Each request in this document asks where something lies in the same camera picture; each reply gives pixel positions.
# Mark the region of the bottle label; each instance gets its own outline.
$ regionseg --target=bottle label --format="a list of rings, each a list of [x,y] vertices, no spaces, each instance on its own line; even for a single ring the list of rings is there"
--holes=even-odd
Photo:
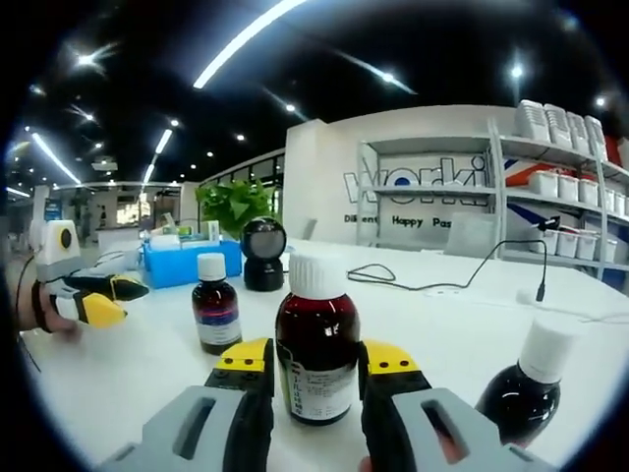
[[[307,371],[297,362],[286,363],[288,404],[292,413],[307,420],[330,420],[352,404],[355,369]]]
[[[241,336],[238,308],[198,310],[197,331],[205,344],[223,345],[236,341]]]

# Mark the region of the blue container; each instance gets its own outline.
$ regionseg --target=blue container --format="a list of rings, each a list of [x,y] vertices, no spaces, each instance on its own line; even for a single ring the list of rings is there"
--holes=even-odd
[[[228,277],[237,277],[243,271],[243,254],[240,251],[240,243],[235,241],[221,241],[220,246],[172,251],[153,251],[148,243],[144,243],[143,252],[147,283],[152,288],[175,287],[197,282],[199,254],[223,253]]]

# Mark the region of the potted plant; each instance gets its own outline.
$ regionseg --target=potted plant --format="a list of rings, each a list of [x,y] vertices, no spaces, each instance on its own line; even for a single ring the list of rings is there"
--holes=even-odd
[[[217,220],[221,230],[234,240],[240,239],[245,225],[259,216],[273,216],[272,188],[235,180],[231,184],[213,184],[197,188],[202,221]]]

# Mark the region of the amber bottle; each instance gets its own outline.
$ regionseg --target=amber bottle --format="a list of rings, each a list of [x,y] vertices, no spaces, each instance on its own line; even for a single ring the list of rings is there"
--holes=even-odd
[[[243,340],[236,290],[226,282],[225,256],[197,257],[200,283],[193,290],[193,310],[201,348],[215,356]]]
[[[496,375],[476,408],[496,424],[502,443],[527,447],[559,407],[559,381],[578,327],[534,320],[516,365]]]
[[[347,414],[356,393],[358,313],[336,257],[292,254],[289,283],[275,322],[286,408],[299,422],[329,425]]]

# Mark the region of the ceiling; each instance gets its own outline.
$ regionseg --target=ceiling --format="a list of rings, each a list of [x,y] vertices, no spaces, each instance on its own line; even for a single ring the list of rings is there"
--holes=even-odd
[[[9,186],[73,183],[33,133],[83,182],[141,181],[170,128],[150,180],[181,182],[283,148],[286,130],[304,121],[404,107],[512,106],[519,96],[596,114],[609,134],[622,132],[627,78],[613,71],[629,71],[629,57],[619,14],[601,5],[582,15],[575,2],[568,13],[524,0],[309,0],[193,88],[279,1],[107,2],[33,81],[10,146]],[[93,66],[78,64],[90,54]],[[509,75],[515,64],[519,95]],[[91,167],[102,160],[117,170]]]

